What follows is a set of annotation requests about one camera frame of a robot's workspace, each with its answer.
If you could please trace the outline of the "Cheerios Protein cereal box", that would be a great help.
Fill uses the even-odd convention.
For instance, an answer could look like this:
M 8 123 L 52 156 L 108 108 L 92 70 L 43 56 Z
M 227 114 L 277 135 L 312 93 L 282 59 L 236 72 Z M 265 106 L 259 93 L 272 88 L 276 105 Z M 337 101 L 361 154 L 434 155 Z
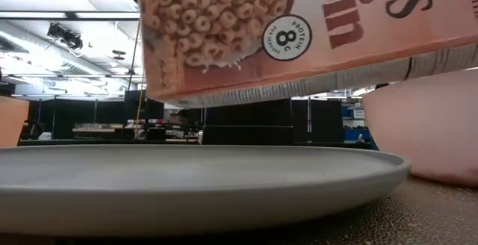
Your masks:
M 478 0 L 137 0 L 150 98 L 248 104 L 477 65 Z

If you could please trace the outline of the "large pale bowl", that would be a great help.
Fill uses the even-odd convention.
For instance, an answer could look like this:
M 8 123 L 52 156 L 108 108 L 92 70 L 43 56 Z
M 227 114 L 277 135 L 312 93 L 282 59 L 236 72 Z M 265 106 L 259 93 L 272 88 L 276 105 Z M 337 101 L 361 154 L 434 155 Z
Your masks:
M 363 103 L 376 145 L 410 160 L 413 175 L 478 187 L 478 69 L 388 85 Z

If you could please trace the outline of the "wide black monitor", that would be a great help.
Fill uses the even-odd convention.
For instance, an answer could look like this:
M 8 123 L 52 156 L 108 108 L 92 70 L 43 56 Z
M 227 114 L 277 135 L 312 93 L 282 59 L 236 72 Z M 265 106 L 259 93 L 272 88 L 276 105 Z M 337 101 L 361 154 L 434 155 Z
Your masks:
M 125 93 L 122 112 L 122 123 L 129 120 L 162 120 L 164 118 L 164 103 L 146 96 L 145 90 L 133 90 Z

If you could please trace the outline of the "wooden background desk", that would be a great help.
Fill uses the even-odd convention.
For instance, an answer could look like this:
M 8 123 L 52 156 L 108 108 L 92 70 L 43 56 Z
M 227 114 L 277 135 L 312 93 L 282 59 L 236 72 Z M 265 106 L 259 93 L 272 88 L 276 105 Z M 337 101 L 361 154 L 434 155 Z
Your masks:
M 123 128 L 73 128 L 73 133 L 98 133 L 98 134 L 110 134 L 121 132 Z

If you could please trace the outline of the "black office chair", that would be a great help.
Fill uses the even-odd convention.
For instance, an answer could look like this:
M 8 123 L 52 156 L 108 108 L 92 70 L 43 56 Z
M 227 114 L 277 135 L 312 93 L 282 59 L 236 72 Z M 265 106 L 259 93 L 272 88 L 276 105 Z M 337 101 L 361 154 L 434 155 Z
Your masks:
M 24 121 L 22 131 L 20 134 L 20 140 L 38 140 L 39 136 L 43 133 L 44 127 L 36 120 Z

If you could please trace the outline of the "orange plastic cup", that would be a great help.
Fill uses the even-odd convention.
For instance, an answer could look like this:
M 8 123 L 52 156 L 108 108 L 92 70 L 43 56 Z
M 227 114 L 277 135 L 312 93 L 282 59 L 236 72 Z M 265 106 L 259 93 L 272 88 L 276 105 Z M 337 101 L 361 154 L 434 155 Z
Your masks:
M 0 96 L 0 148 L 17 146 L 28 112 L 29 101 Z

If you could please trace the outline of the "black plastic container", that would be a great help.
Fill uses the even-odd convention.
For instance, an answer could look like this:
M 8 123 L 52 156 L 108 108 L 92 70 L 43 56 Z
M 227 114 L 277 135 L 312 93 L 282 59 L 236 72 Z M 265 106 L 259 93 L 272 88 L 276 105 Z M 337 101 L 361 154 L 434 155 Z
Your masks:
M 290 146 L 293 143 L 290 99 L 206 108 L 205 145 Z

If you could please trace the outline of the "large grey plate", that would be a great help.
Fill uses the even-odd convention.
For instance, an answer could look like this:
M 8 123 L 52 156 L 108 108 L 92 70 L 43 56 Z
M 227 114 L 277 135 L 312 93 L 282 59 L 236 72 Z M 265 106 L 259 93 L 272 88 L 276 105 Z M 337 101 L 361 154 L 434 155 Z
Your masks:
M 371 202 L 404 158 L 319 146 L 58 145 L 0 149 L 0 232 L 171 236 L 263 229 Z

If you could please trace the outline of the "black partition panel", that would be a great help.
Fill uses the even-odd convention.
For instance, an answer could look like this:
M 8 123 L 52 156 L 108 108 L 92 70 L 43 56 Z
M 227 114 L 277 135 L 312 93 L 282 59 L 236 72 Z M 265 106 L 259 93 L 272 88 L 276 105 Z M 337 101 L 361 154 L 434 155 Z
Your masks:
M 311 140 L 314 143 L 344 142 L 339 101 L 311 101 Z
M 293 142 L 306 143 L 308 141 L 308 102 L 306 100 L 292 100 Z

